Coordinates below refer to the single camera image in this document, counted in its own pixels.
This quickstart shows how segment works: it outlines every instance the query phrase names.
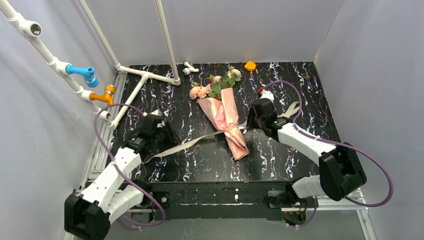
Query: white wall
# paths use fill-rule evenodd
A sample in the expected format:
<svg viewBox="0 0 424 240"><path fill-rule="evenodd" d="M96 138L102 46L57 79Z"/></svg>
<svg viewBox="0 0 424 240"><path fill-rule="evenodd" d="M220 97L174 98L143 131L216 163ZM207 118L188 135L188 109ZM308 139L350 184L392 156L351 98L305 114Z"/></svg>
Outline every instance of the white wall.
<svg viewBox="0 0 424 240"><path fill-rule="evenodd" d="M112 83L113 65L74 2L10 3L41 24L41 40L60 60L94 67L97 93ZM64 201L81 183L94 141L94 116L1 12L0 89L0 239L60 239Z"/></svg>
<svg viewBox="0 0 424 240"><path fill-rule="evenodd" d="M344 0L162 0L176 61L313 61ZM169 64L153 0L87 0L123 65Z"/></svg>
<svg viewBox="0 0 424 240"><path fill-rule="evenodd" d="M343 141L384 164L392 200L370 212L378 239L423 239L424 4L346 0L315 60ZM362 159L369 203L388 192L384 175Z"/></svg>

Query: flower bouquet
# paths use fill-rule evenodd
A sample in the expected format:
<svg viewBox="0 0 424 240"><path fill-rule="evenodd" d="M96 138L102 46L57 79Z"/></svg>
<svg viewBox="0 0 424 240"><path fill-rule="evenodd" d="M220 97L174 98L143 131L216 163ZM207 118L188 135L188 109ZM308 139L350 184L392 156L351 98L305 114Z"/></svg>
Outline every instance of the flower bouquet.
<svg viewBox="0 0 424 240"><path fill-rule="evenodd" d="M236 161L249 153L242 132L237 127L239 114L233 94L233 86L241 80L241 77L240 71L231 66L224 77L211 75L210 84L200 86L194 83L194 87L190 90L190 98L193 100L199 98L197 102L213 126L219 131L224 131L229 149Z"/></svg>

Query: blue faucet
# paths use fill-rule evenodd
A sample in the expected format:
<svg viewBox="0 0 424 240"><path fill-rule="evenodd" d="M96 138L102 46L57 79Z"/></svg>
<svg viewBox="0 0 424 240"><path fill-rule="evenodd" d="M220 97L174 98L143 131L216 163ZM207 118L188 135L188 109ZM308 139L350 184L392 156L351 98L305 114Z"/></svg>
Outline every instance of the blue faucet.
<svg viewBox="0 0 424 240"><path fill-rule="evenodd" d="M94 76L94 68L91 66L88 68L74 67L71 64L66 66L67 74L79 74L84 77L84 81L89 88L94 88L99 84L99 80Z"/></svg>

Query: marble tabletop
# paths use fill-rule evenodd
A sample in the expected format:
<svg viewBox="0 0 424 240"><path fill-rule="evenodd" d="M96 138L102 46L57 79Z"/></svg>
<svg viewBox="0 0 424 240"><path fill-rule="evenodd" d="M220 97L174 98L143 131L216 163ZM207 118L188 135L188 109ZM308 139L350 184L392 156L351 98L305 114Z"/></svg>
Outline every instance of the marble tabletop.
<svg viewBox="0 0 424 240"><path fill-rule="evenodd" d="M161 110L165 120L169 121L183 142L216 131L197 102L190 99L189 91L193 82L205 86L209 75L223 76L229 66L236 67L242 74L241 81L233 87L240 124L246 121L249 104L257 98L261 86L276 80L286 80L293 83L302 96L303 111L297 124L324 139L340 140L313 62L263 62L258 63L253 72L245 70L242 63L193 66L200 71L184 76L184 65L178 65L180 86L147 80L132 103L146 112ZM131 68L173 77L169 65L134 65ZM138 75L127 75L122 103L140 79ZM271 90L275 96L274 107L279 114L298 100L296 93L283 84L276 84ZM113 133L112 153L115 154L127 134L138 127L139 118L134 110L128 110ZM247 132L244 139L250 153L239 161L234 161L225 136L219 134L179 153L152 159L139 166L133 172L133 178L149 182L290 181L318 174L318 167L312 160L267 137L261 130Z"/></svg>

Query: orange faucet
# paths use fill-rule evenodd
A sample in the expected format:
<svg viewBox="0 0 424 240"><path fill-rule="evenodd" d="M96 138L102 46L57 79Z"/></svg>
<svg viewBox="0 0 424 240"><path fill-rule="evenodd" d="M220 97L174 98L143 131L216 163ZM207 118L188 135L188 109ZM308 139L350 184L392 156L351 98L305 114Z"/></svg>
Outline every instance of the orange faucet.
<svg viewBox="0 0 424 240"><path fill-rule="evenodd" d="M115 93L116 90L117 90L116 87L108 84L104 87L104 94L102 96L97 95L93 92L90 94L90 100L91 101L98 100L100 102L107 103L107 105L112 105L114 104L114 99L112 98L112 95Z"/></svg>

